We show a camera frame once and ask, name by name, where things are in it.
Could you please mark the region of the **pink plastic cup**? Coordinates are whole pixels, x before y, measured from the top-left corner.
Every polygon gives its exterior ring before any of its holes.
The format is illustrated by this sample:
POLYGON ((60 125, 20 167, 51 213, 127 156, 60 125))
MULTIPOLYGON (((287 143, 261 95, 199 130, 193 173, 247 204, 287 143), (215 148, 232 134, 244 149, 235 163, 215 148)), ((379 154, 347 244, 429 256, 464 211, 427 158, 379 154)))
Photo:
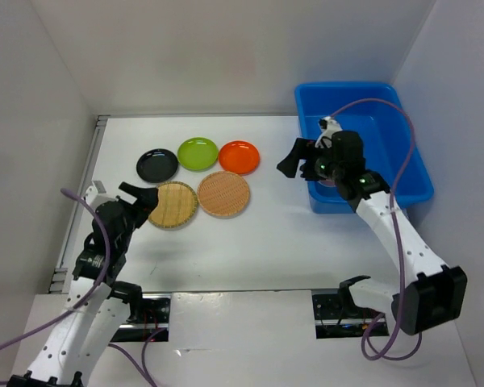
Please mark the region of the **pink plastic cup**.
POLYGON ((321 181, 318 181, 318 184, 320 184, 321 186, 324 186, 324 187, 328 187, 328 188, 335 188, 336 187, 335 183, 331 180, 321 180, 321 181))

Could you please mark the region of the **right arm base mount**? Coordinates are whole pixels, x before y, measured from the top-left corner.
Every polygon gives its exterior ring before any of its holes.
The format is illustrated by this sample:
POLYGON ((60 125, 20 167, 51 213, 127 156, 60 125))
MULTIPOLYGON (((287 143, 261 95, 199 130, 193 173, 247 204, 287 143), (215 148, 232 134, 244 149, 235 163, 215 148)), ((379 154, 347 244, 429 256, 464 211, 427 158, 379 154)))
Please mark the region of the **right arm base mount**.
POLYGON ((357 308, 355 313, 343 311, 336 289, 311 291, 315 333, 317 339, 360 338, 379 313, 357 308))

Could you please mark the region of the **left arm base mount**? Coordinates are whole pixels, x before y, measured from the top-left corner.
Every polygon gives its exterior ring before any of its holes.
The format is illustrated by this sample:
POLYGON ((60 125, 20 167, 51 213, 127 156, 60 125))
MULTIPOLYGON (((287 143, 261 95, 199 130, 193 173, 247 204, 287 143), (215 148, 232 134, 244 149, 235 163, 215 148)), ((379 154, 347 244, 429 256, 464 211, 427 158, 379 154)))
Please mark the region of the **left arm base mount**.
POLYGON ((138 311, 114 334, 112 343, 142 343, 169 340, 170 293, 145 293, 138 311))

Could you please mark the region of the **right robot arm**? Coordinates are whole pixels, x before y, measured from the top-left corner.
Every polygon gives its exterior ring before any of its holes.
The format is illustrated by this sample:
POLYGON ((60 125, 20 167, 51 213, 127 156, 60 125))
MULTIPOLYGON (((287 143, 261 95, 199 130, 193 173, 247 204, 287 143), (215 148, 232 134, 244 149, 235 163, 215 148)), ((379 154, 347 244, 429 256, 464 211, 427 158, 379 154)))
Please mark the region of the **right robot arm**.
POLYGON ((347 316, 364 308, 391 317, 407 335, 415 335, 461 314, 467 276, 450 267, 421 238, 396 202, 382 175, 365 164, 364 144, 355 131, 337 131, 331 146, 317 146, 298 137, 277 164, 288 178, 306 181, 330 178, 351 210, 376 235, 400 276, 399 285, 377 282, 368 275, 342 281, 337 306, 347 316))

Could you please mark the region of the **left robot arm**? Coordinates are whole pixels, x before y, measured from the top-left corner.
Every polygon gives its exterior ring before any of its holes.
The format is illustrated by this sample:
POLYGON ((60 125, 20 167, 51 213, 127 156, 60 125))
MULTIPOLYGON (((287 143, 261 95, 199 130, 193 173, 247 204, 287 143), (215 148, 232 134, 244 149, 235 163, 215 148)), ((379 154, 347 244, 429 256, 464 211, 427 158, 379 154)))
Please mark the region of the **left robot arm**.
POLYGON ((109 196, 99 181, 83 197, 63 192, 90 212, 92 231, 77 256, 64 308, 48 324, 47 341, 27 371, 10 378, 9 386, 86 386, 115 332, 143 316, 141 287, 120 281, 118 275, 134 231, 157 207, 158 190, 126 182, 119 189, 134 200, 109 196))

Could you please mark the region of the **green-rimmed bamboo tray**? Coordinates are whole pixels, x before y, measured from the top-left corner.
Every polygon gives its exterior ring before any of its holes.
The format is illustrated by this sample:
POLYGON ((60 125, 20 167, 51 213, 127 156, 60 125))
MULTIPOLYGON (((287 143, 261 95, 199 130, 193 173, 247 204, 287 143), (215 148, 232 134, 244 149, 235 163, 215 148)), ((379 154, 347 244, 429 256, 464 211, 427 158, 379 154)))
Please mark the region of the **green-rimmed bamboo tray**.
POLYGON ((195 191, 181 181, 168 181, 158 187, 158 205, 148 221, 160 229, 174 229, 188 223, 198 209, 195 191))

